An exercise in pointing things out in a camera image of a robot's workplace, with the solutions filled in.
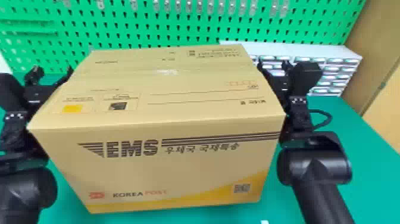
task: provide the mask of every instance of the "yellow sticker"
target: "yellow sticker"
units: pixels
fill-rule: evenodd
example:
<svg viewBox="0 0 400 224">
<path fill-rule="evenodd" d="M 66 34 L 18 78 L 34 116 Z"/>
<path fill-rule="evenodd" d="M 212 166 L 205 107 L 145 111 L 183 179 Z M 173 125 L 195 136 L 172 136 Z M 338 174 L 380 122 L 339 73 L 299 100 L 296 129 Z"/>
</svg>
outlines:
<svg viewBox="0 0 400 224">
<path fill-rule="evenodd" d="M 76 105 L 65 105 L 64 108 L 62 109 L 63 113 L 80 113 L 82 111 L 82 105 L 81 104 L 76 104 Z"/>
</svg>

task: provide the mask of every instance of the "green table surface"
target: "green table surface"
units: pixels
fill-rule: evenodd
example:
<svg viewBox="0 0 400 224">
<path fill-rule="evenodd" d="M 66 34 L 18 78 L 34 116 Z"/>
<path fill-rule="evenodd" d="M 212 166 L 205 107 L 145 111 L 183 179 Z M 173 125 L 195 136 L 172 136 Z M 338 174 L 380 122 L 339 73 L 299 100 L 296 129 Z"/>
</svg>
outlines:
<svg viewBox="0 0 400 224">
<path fill-rule="evenodd" d="M 43 82 L 53 82 L 56 79 L 50 77 Z M 355 222 L 400 223 L 398 207 L 400 155 L 341 98 L 310 97 L 310 108 L 332 114 L 331 124 L 320 130 L 332 130 L 339 135 L 352 163 L 352 181 L 339 186 L 339 190 Z M 317 123 L 324 117 L 315 115 L 312 119 Z M 39 223 L 256 224 L 262 220 L 267 220 L 270 224 L 304 223 L 292 189 L 283 186 L 277 178 L 276 159 L 280 150 L 280 147 L 277 147 L 261 201 L 258 203 L 108 214 L 89 214 L 62 174 L 50 161 L 48 167 L 57 179 L 58 196 L 52 207 L 43 210 Z"/>
</svg>

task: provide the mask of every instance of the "qr code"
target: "qr code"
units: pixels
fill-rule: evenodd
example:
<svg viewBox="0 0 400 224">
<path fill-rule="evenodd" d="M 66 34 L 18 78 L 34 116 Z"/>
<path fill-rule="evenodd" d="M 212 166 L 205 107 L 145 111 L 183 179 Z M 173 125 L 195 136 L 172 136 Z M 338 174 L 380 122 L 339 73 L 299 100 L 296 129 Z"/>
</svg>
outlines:
<svg viewBox="0 0 400 224">
<path fill-rule="evenodd" d="M 250 191 L 251 184 L 236 184 L 233 193 L 248 193 Z"/>
</svg>

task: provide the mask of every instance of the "yellow stripe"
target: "yellow stripe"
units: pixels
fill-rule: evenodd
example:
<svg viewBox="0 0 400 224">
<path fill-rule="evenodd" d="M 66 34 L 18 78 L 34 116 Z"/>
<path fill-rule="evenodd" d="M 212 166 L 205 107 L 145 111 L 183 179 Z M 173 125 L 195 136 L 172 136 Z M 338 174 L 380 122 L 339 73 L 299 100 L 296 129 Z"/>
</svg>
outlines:
<svg viewBox="0 0 400 224">
<path fill-rule="evenodd" d="M 268 171 L 259 172 L 256 175 L 247 177 L 229 185 L 219 187 L 217 189 L 180 198 L 164 199 L 159 201 L 87 204 L 86 207 L 91 213 L 108 213 L 117 211 L 156 210 L 177 207 L 197 207 L 257 202 L 260 200 L 261 191 L 263 190 L 267 174 Z M 234 186 L 240 183 L 250 183 L 251 190 L 248 193 L 234 194 Z"/>
</svg>

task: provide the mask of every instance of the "black cable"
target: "black cable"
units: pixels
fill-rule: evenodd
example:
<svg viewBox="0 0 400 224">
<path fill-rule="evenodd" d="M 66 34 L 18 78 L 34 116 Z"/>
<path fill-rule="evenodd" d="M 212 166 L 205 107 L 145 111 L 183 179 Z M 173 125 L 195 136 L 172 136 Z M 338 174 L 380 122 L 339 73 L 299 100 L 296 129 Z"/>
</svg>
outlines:
<svg viewBox="0 0 400 224">
<path fill-rule="evenodd" d="M 325 112 L 323 110 L 310 110 L 310 113 L 318 113 L 318 114 L 322 114 L 322 115 L 326 116 L 326 119 L 323 122 L 321 122 L 317 125 L 314 125 L 312 127 L 313 130 L 316 130 L 323 126 L 327 126 L 332 121 L 332 115 L 330 115 L 330 113 Z"/>
</svg>

